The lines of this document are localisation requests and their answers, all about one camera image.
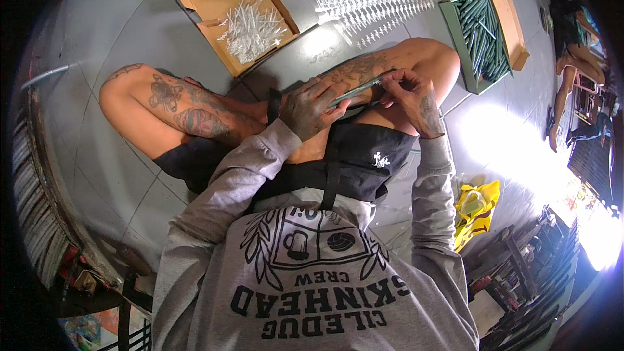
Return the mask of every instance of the green object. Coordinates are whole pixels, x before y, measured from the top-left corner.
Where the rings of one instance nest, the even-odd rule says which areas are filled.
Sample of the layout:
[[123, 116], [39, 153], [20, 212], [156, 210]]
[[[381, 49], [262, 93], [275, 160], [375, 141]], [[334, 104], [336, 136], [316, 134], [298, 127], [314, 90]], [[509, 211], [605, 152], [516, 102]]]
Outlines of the green object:
[[334, 101], [330, 103], [329, 107], [336, 106], [337, 104], [339, 104], [341, 101], [343, 101], [345, 99], [349, 99], [351, 97], [354, 97], [354, 96], [356, 96], [358, 94], [361, 94], [363, 91], [368, 90], [372, 86], [377, 86], [377, 85], [381, 84], [381, 78], [384, 77], [384, 75], [385, 75], [385, 73], [382, 73], [379, 76], [370, 79], [368, 82], [364, 83], [363, 85], [361, 85], [359, 87], [355, 87], [352, 90], [348, 90], [346, 93], [344, 93], [341, 96], [339, 96], [336, 99], [334, 99]]
[[492, 37], [493, 39], [496, 39], [496, 36], [494, 35], [494, 33], [492, 33], [492, 32], [490, 31], [490, 29], [488, 29], [488, 27], [486, 26], [486, 24], [485, 24], [485, 23], [483, 23], [483, 22], [479, 21], [479, 24], [481, 25], [481, 27], [482, 27], [483, 29], [485, 29], [485, 31], [487, 31], [487, 33], [488, 33], [489, 35], [491, 35], [491, 37]]
[[447, 0], [440, 9], [462, 67], [466, 90], [487, 91], [511, 71], [491, 0]]

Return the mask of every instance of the bag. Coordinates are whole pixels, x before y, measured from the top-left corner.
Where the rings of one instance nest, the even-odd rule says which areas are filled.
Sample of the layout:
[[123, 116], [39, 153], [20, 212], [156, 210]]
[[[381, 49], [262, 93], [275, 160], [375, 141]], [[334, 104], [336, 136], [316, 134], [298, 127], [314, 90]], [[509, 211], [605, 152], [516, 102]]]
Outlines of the bag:
[[455, 252], [479, 233], [488, 232], [492, 222], [492, 212], [501, 194], [500, 181], [474, 187], [464, 184], [455, 208], [461, 219], [456, 225]]

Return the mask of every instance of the floor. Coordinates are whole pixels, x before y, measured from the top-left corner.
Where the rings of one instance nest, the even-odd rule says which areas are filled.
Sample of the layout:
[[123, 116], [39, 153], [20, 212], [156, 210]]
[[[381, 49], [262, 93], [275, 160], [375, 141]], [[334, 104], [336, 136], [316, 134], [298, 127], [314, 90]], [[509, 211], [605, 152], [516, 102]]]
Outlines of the floor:
[[[316, 24], [308, 0], [283, 0], [302, 32]], [[492, 229], [473, 239], [463, 254], [477, 251], [511, 224], [538, 215], [568, 154], [554, 154], [543, 141], [547, 107], [558, 82], [552, 38], [541, 27], [539, 8], [547, 0], [514, 0], [531, 54], [522, 71], [483, 95], [465, 90], [462, 76], [441, 105], [461, 181], [501, 181]], [[283, 90], [361, 52], [342, 41], [330, 25], [302, 33], [241, 80], [234, 81], [195, 27], [196, 14], [177, 0], [62, 0], [39, 39], [42, 70], [70, 65], [67, 73], [41, 84], [54, 179], [64, 187], [75, 216], [111, 241], [135, 247], [157, 269], [168, 220], [189, 203], [182, 181], [158, 168], [128, 144], [103, 117], [98, 90], [117, 68], [136, 62], [188, 75], [210, 90], [245, 101], [267, 97], [268, 86]], [[438, 8], [386, 35], [367, 51], [409, 37], [452, 45]], [[563, 133], [572, 122], [569, 107]], [[371, 229], [409, 253], [410, 188], [418, 154], [389, 185]]]

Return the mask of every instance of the hand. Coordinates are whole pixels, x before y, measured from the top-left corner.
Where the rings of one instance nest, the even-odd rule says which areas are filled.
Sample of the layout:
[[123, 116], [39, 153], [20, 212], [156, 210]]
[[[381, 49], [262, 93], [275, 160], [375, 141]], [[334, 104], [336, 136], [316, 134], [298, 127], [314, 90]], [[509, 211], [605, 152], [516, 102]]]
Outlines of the hand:
[[386, 94], [379, 103], [384, 107], [399, 103], [421, 137], [433, 139], [444, 134], [431, 79], [401, 69], [386, 74], [381, 79], [381, 86]]
[[279, 109], [280, 119], [302, 142], [308, 141], [345, 115], [351, 103], [350, 99], [340, 101], [331, 108], [328, 106], [348, 88], [347, 83], [334, 84], [329, 80], [312, 78], [301, 88], [288, 94], [286, 102]]

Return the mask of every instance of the beer mug graphic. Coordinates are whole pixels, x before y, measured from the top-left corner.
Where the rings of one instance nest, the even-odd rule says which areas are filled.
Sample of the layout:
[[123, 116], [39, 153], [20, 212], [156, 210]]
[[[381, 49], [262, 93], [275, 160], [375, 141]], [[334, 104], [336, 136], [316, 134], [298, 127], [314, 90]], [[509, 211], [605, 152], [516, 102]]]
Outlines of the beer mug graphic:
[[295, 261], [308, 259], [308, 234], [295, 230], [284, 238], [284, 247], [288, 250], [288, 257]]

